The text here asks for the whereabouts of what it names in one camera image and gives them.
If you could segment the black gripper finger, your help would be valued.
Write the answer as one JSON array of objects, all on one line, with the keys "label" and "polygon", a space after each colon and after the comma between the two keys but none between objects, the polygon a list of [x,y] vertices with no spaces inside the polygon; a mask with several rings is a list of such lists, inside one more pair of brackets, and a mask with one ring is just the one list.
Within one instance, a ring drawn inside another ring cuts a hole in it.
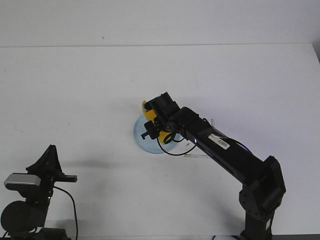
[{"label": "black gripper finger", "polygon": [[51,152],[54,145],[49,145],[42,156],[32,165],[26,168],[26,171],[34,174],[44,174],[53,171],[53,162]]},{"label": "black gripper finger", "polygon": [[54,162],[54,171],[56,175],[64,175],[62,171],[62,167],[59,161],[57,147],[52,145],[52,155],[53,155],[53,162]]}]

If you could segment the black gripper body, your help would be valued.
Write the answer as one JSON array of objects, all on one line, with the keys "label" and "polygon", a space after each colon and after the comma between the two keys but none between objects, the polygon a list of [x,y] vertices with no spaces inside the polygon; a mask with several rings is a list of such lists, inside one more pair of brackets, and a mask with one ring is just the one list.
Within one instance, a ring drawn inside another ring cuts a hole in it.
[{"label": "black gripper body", "polygon": [[76,183],[77,180],[78,177],[76,175],[60,174],[58,176],[37,176],[36,182],[27,187],[26,202],[42,208],[47,208],[53,196],[56,182]]},{"label": "black gripper body", "polygon": [[152,120],[149,120],[144,123],[143,126],[145,128],[145,132],[141,134],[143,140],[145,140],[147,136],[149,136],[152,140],[155,140],[160,136],[161,129],[158,123],[154,124]]}]

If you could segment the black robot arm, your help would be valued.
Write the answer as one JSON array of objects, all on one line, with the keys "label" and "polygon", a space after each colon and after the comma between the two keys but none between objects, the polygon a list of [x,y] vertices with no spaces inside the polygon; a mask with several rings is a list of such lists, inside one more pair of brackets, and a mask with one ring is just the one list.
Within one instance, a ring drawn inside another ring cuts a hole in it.
[{"label": "black robot arm", "polygon": [[272,239],[274,214],[286,192],[281,165],[274,156],[260,160],[190,108],[180,108],[167,92],[143,101],[142,112],[147,119],[142,138],[150,136],[166,145],[179,134],[242,183],[239,202],[245,210],[245,228],[240,240]]},{"label": "black robot arm", "polygon": [[63,228],[45,227],[56,182],[75,183],[77,176],[63,173],[57,148],[49,145],[43,155],[26,168],[25,173],[11,173],[4,187],[17,191],[25,200],[8,204],[1,213],[4,240],[67,240]]}]

